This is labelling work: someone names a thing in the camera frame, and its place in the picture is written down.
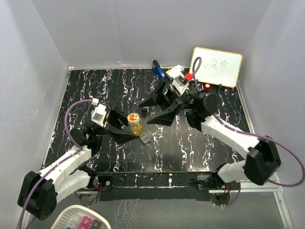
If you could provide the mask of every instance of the whiteboard frame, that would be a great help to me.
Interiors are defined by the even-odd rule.
[[[195,49],[207,49],[207,50],[212,50],[212,51],[217,51],[217,52],[226,52],[226,53],[231,53],[231,54],[240,55],[242,58],[241,58],[240,64],[239,64],[239,69],[238,69],[238,74],[237,74],[235,86],[228,86],[228,85],[223,85],[223,84],[222,84],[222,86],[224,86],[224,87],[231,87],[231,88],[235,88],[235,87],[237,86],[237,82],[238,82],[238,78],[239,78],[239,73],[240,73],[240,68],[241,68],[242,62],[243,62],[243,55],[242,55],[241,53],[227,52],[227,51],[216,50],[216,49],[208,49],[208,48],[203,48],[203,47],[195,47],[194,50],[193,50],[192,60],[191,60],[191,64],[190,64],[190,72],[193,72],[193,60],[194,60]],[[204,82],[204,83],[219,85],[219,84],[215,84],[215,83],[212,83],[212,82]]]

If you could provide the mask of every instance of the whiteboard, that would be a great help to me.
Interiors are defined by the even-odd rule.
[[[226,87],[236,87],[243,55],[196,47],[190,66],[191,73],[193,73],[193,62],[198,56],[202,58],[202,63],[195,75],[196,80],[216,85],[221,84]]]

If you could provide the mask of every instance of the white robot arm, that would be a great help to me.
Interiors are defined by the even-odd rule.
[[[70,131],[81,149],[73,146],[50,166],[38,173],[31,171],[24,178],[18,198],[18,205],[21,207],[24,206],[33,186],[45,177],[38,184],[26,206],[26,210],[40,220],[46,219],[54,211],[57,203],[71,193],[84,187],[94,188],[92,183],[97,176],[96,172],[86,166],[80,166],[100,150],[102,135],[108,134],[117,143],[139,138],[123,131],[123,125],[127,126],[128,121],[122,111],[116,107],[109,108],[99,104],[97,99],[93,99],[92,104],[96,107],[91,120]]]
[[[263,185],[281,165],[275,144],[255,136],[237,133],[241,130],[216,115],[218,101],[215,94],[208,92],[210,86],[200,92],[189,92],[188,85],[191,80],[193,76],[190,73],[186,76],[180,74],[167,89],[167,82],[160,79],[150,96],[140,103],[141,107],[159,105],[163,110],[147,123],[171,126],[175,116],[186,109],[186,118],[191,127],[218,138],[244,158],[237,163],[219,166],[209,178],[198,183],[221,188],[232,181],[249,179],[257,185]]]

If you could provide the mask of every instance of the floor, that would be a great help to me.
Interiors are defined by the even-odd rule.
[[[74,195],[61,201],[45,221],[31,229],[49,229]],[[273,192],[242,192],[232,206],[220,209],[193,199],[100,201],[91,207],[112,229],[283,229]]]
[[[158,77],[152,69],[71,71],[44,165],[50,165],[71,147],[63,120],[72,103],[98,98],[105,104],[115,104],[126,113],[139,112],[139,102],[157,83]],[[218,86],[213,86],[211,91],[219,95],[222,119],[248,131],[237,89],[223,87],[218,91]],[[79,105],[70,115],[70,125],[78,126],[89,120],[92,109],[87,104]],[[158,107],[153,108],[150,116],[159,111]],[[104,137],[101,150],[88,165],[99,172],[213,171],[225,162],[242,159],[218,139],[189,127],[184,111],[177,115],[171,127],[148,125],[148,128],[153,137],[147,144],[133,140],[118,145],[110,137]]]

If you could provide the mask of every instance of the gray wall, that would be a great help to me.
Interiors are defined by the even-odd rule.
[[[190,64],[196,46],[243,53],[271,0],[32,0],[68,66]]]
[[[16,228],[23,178],[41,167],[68,67],[30,0],[0,1],[0,228]]]
[[[289,146],[305,162],[305,2],[274,1],[244,53],[242,90],[256,132]],[[280,149],[283,183],[301,178],[301,168]],[[305,184],[284,189],[297,229],[304,228]]]

